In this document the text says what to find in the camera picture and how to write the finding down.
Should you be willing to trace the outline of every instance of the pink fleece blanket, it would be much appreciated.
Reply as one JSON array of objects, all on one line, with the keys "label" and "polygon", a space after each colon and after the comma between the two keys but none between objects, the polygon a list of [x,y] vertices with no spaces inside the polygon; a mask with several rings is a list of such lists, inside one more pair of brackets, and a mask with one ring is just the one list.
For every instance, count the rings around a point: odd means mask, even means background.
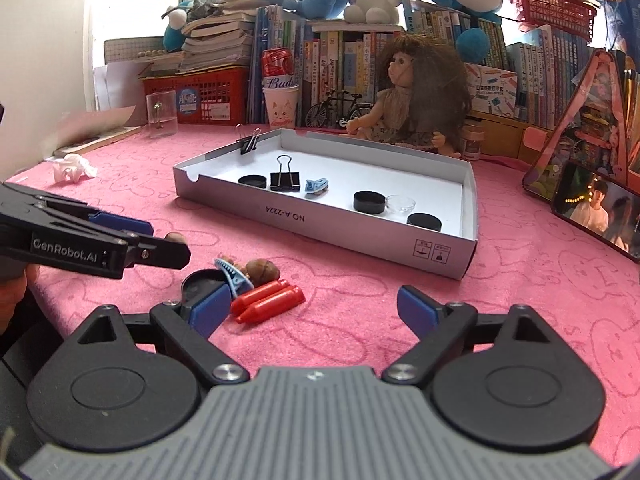
[{"label": "pink fleece blanket", "polygon": [[67,334],[99,304],[147,311],[180,296],[180,282],[220,254],[268,258],[304,290],[304,305],[257,328],[226,322],[212,341],[250,372],[261,365],[347,366],[380,371],[415,343],[396,313],[410,283],[437,300],[481,312],[528,303],[591,366],[607,390],[594,449],[612,464],[640,452],[640,286],[638,268],[556,218],[523,193],[522,173],[474,163],[480,242],[462,282],[329,246],[175,197],[172,165],[235,140],[232,128],[182,126],[174,136],[138,134],[87,155],[98,177],[54,186],[43,162],[13,180],[150,221],[156,234],[180,231],[193,252],[180,272],[137,266],[121,281],[46,269],[38,284],[46,311]]}]

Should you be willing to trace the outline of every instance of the black binder clip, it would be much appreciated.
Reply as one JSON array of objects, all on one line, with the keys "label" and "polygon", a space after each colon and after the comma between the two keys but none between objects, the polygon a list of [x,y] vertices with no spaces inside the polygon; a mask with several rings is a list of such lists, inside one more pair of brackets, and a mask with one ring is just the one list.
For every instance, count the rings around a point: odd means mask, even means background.
[{"label": "black binder clip", "polygon": [[250,136],[244,136],[242,134],[242,124],[238,124],[238,126],[236,126],[236,131],[238,132],[238,140],[242,142],[242,145],[240,146],[240,155],[244,155],[245,153],[255,150],[256,145],[258,144],[258,136],[262,133],[262,130],[260,128],[256,128]]},{"label": "black binder clip", "polygon": [[[281,158],[286,157],[287,171],[282,173],[282,161]],[[291,173],[291,156],[280,155],[276,159],[280,165],[278,173],[271,173],[271,185],[269,189],[272,191],[300,191],[300,174],[298,172]]]}]

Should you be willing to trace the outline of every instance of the human hand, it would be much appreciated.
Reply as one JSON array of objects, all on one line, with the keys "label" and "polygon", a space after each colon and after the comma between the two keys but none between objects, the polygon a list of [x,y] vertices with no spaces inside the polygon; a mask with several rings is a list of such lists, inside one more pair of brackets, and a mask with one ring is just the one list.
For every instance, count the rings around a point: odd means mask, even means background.
[{"label": "human hand", "polygon": [[431,143],[433,144],[434,148],[441,148],[442,146],[444,146],[445,142],[447,142],[447,137],[445,137],[440,132],[433,133],[433,139],[431,139]]},{"label": "human hand", "polygon": [[347,133],[349,135],[355,134],[358,131],[358,128],[360,127],[359,123],[360,123],[360,118],[358,117],[352,119],[351,121],[347,121]]},{"label": "human hand", "polygon": [[20,278],[0,283],[0,334],[4,333],[14,316],[15,306],[22,301],[27,283],[34,283],[40,274],[40,266],[28,264]]}]

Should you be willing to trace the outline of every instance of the red plastic basket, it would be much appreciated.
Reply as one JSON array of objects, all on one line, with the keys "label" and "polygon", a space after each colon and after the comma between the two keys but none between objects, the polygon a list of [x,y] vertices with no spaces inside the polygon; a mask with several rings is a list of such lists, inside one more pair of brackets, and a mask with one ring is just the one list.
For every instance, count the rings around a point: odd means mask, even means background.
[{"label": "red plastic basket", "polygon": [[593,37],[596,9],[578,0],[511,0],[527,28],[552,25],[587,41]]},{"label": "red plastic basket", "polygon": [[244,67],[142,80],[146,95],[175,90],[179,123],[228,126],[246,123],[248,81]]}]

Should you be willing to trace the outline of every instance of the pink photo frame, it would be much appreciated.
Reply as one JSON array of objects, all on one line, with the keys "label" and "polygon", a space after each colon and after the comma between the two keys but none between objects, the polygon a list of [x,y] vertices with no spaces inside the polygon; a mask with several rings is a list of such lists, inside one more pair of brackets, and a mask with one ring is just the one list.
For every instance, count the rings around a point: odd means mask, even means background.
[{"label": "pink photo frame", "polygon": [[578,88],[538,160],[522,179],[524,189],[550,201],[564,164],[572,160],[626,186],[626,129],[615,58],[594,51]]}]

